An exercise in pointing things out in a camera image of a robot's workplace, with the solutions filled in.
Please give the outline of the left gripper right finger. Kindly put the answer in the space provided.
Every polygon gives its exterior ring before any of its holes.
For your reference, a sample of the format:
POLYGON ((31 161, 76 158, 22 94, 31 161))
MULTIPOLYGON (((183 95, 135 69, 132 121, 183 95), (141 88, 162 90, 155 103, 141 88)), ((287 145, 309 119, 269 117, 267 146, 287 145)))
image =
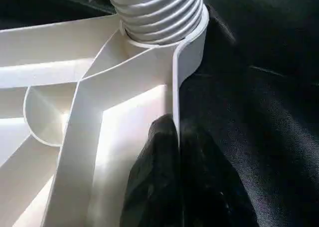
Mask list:
POLYGON ((180 161, 186 227, 257 227, 244 185, 210 134, 180 125, 180 161))

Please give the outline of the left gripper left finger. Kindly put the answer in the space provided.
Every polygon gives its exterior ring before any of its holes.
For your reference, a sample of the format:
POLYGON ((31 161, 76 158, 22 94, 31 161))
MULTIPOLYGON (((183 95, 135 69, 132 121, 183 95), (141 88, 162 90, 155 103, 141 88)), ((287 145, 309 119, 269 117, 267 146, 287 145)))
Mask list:
POLYGON ((171 115, 154 120, 133 164, 120 217, 122 227, 179 227, 178 138, 171 115))

